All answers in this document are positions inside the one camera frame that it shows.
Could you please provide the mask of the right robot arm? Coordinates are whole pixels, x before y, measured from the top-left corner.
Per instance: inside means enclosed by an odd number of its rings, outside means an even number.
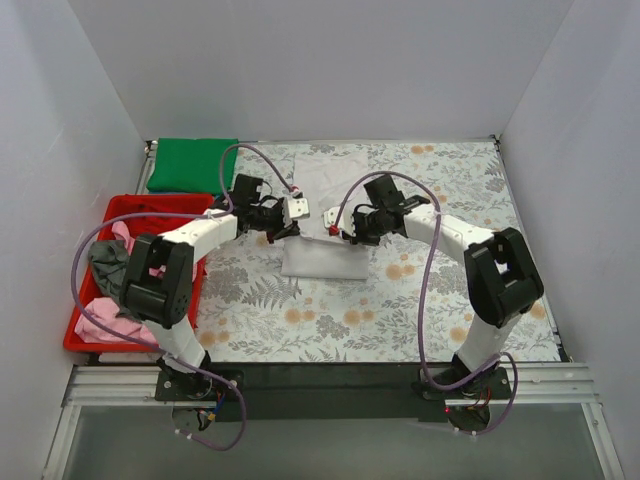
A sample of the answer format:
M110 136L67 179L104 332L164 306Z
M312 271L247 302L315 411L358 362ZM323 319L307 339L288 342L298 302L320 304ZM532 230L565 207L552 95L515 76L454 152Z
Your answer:
M368 201L348 210L339 205L327 224L330 235L352 245L376 246L387 234L428 245L426 262L441 252L462 265L474 317L467 337L449 369L433 376L422 369L432 390L456 390L475 397L489 384L488 371L503 356L503 347L522 315L543 296L544 286L522 233L514 228L498 232L443 213L428 188L405 196L396 186L396 172L365 175L356 184Z

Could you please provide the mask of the white t shirt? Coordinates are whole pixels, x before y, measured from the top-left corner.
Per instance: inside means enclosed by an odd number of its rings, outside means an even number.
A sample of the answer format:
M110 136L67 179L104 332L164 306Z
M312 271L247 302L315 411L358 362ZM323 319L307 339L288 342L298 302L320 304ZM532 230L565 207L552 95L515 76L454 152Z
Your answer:
M363 153L295 157L293 180L308 200L310 217L299 222L298 236L284 242L282 275L329 280L368 277L367 249L330 236L323 218L325 211L338 207L350 187L368 172L368 159Z

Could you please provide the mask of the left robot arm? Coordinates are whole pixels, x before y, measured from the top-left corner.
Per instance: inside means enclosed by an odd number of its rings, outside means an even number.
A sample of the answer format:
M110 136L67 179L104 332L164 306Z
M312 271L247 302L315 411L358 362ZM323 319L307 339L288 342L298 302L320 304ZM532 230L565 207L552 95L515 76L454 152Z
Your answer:
M298 222L309 216L299 189L276 198L261 194L263 184L257 177L238 176L231 192L188 223L139 235L130 254L120 304L150 330L163 351L161 368L193 400L205 398L214 384L206 370L210 357L188 318L193 269L248 231L265 233L269 242L297 236Z

